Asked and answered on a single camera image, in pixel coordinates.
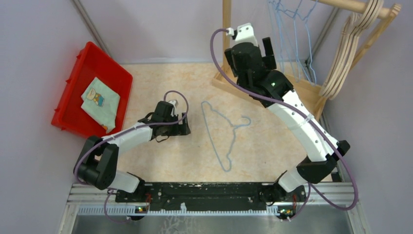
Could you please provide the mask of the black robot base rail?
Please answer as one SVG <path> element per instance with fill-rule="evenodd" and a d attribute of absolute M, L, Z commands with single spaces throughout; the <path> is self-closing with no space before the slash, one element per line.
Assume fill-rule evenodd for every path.
<path fill-rule="evenodd" d="M 272 182 L 146 182 L 134 193 L 115 194 L 118 203 L 142 202 L 150 211 L 189 212 L 265 211 L 277 202 L 304 202 L 307 197 L 304 186 L 287 193 Z"/>

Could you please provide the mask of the blue wire hanger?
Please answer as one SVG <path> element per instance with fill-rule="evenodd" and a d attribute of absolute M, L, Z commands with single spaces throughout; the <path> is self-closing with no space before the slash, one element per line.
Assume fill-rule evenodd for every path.
<path fill-rule="evenodd" d="M 304 9 L 301 7 L 303 1 L 300 0 L 296 10 L 294 11 L 293 14 L 293 24 L 294 24 L 294 33 L 295 33 L 295 44 L 296 44 L 296 58 L 298 59 L 299 57 L 299 45 L 298 45 L 298 36 L 297 36 L 297 26 L 296 23 L 299 22 L 299 24 L 303 25 L 304 31 L 306 33 L 306 39 L 307 42 L 305 46 L 307 46 L 308 49 L 308 57 L 304 60 L 304 65 L 302 65 L 304 69 L 304 74 L 306 76 L 306 79 L 310 82 L 312 86 L 315 86 L 317 83 L 317 75 L 315 73 L 315 70 L 312 66 L 313 63 L 313 49 L 312 49 L 312 41 L 311 41 L 311 33 L 308 27 L 308 21 L 309 18 L 315 9 L 315 6 L 317 5 L 316 3 L 313 3 L 312 6 L 308 10 Z"/>
<path fill-rule="evenodd" d="M 301 13 L 301 0 L 281 0 L 277 5 L 282 52 L 286 52 L 295 81 L 306 78 L 300 60 L 300 25 L 304 17 Z"/>
<path fill-rule="evenodd" d="M 285 26 L 280 13 L 280 0 L 269 0 L 268 9 L 270 12 L 271 26 L 273 27 L 274 35 L 278 37 L 276 42 L 280 57 L 280 70 L 286 72 L 286 65 L 291 63 L 291 55 L 288 49 L 288 41 L 285 38 Z"/>
<path fill-rule="evenodd" d="M 230 172 L 230 171 L 232 170 L 232 160 L 231 160 L 231 158 L 230 158 L 230 155 L 231 155 L 231 153 L 232 153 L 234 144 L 235 144 L 236 139 L 237 139 L 236 131 L 237 131 L 239 128 L 243 128 L 243 127 L 250 126 L 251 123 L 252 123 L 252 120 L 251 120 L 251 118 L 248 117 L 248 116 L 241 115 L 241 118 L 248 120 L 248 123 L 244 123 L 244 124 L 233 124 L 233 123 L 231 122 L 231 120 L 230 120 L 227 116 L 225 116 L 223 113 L 219 112 L 217 109 L 213 108 L 213 106 L 211 105 L 210 102 L 204 100 L 204 101 L 201 102 L 200 105 L 201 105 L 201 110 L 202 110 L 202 116 L 203 116 L 204 124 L 205 124 L 205 127 L 206 127 L 206 132 L 207 132 L 207 134 L 208 134 L 208 138 L 209 138 L 209 140 L 210 140 L 212 149 L 213 149 L 213 151 L 214 151 L 214 153 L 215 153 L 215 156 L 216 156 L 216 158 L 217 158 L 217 160 L 218 160 L 218 162 L 219 162 L 222 170 L 223 170 L 225 173 L 228 173 L 228 172 Z M 215 146 L 215 143 L 214 143 L 214 141 L 213 141 L 213 138 L 212 138 L 212 135 L 211 135 L 211 131 L 210 131 L 210 129 L 209 129 L 208 120 L 207 120 L 207 117 L 206 117 L 206 111 L 205 111 L 204 105 L 208 106 L 208 108 L 210 109 L 210 111 L 218 114 L 221 118 L 223 118 L 223 119 L 229 124 L 229 126 L 231 127 L 232 139 L 231 139 L 231 142 L 230 142 L 229 149 L 228 149 L 228 151 L 227 151 L 226 154 L 225 154 L 225 158 L 226 158 L 227 161 L 228 161 L 228 168 L 226 168 L 226 167 L 224 166 L 223 161 L 221 160 L 220 155 L 218 154 L 217 148 L 216 148 L 216 146 Z"/>

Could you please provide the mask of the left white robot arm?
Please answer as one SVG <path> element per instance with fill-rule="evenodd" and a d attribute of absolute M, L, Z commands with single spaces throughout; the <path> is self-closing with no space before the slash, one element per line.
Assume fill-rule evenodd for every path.
<path fill-rule="evenodd" d="M 135 202 L 145 198 L 146 188 L 142 179 L 118 170 L 119 157 L 139 144 L 159 136 L 174 137 L 190 134 L 186 113 L 178 115 L 175 99 L 160 101 L 154 112 L 126 130 L 108 136 L 90 136 L 81 150 L 74 167 L 74 176 L 84 184 L 97 189 L 114 189 L 127 192 Z"/>

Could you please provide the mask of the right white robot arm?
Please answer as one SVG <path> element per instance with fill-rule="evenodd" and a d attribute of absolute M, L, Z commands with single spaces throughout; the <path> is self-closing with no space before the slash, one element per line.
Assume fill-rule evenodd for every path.
<path fill-rule="evenodd" d="M 241 42 L 226 49 L 225 57 L 237 85 L 280 118 L 307 153 L 302 162 L 275 182 L 275 197 L 287 201 L 297 187 L 307 182 L 317 184 L 329 175 L 339 161 L 337 154 L 344 156 L 350 144 L 336 140 L 314 119 L 290 80 L 276 70 L 270 38 L 263 42 L 265 56 L 253 43 Z"/>

